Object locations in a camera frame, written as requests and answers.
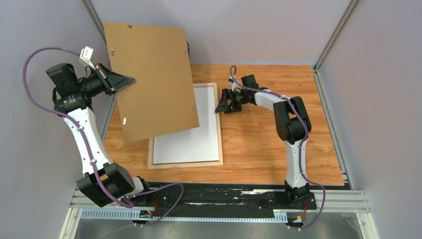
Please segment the brown backing board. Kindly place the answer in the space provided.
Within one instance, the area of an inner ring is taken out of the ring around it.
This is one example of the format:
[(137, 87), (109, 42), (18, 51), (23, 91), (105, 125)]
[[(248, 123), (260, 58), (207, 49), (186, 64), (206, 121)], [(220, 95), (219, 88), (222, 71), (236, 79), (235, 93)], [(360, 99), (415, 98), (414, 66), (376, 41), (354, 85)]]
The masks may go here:
[(125, 142), (199, 127), (184, 29), (116, 22), (104, 28), (111, 69), (135, 79), (116, 95)]

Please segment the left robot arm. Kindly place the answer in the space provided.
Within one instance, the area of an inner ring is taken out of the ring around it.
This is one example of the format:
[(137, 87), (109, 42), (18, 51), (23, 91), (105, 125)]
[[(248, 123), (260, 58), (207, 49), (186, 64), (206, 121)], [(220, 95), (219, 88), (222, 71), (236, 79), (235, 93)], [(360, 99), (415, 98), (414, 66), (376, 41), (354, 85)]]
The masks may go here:
[(90, 73), (77, 78), (74, 66), (61, 63), (46, 70), (55, 85), (53, 89), (54, 113), (62, 117), (72, 132), (81, 162), (82, 179), (77, 187), (99, 207), (116, 203), (125, 208), (141, 206), (152, 201), (152, 192), (145, 181), (132, 177), (122, 166), (114, 163), (107, 154), (97, 129), (92, 98), (100, 93), (113, 95), (134, 84), (134, 78), (115, 73), (103, 64), (88, 66)]

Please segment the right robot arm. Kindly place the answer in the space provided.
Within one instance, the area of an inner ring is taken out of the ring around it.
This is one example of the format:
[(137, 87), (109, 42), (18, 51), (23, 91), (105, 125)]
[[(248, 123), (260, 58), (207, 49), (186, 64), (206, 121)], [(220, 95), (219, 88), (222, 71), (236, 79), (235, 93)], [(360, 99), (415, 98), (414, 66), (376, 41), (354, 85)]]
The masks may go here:
[(231, 89), (223, 89), (216, 113), (236, 113), (242, 105), (253, 104), (274, 113), (277, 135), (285, 144), (287, 156), (287, 186), (284, 201), (296, 208), (310, 193), (306, 180), (305, 154), (309, 133), (312, 129), (310, 118), (301, 97), (279, 95), (265, 87), (259, 87), (254, 75), (237, 81), (235, 74), (229, 78)]

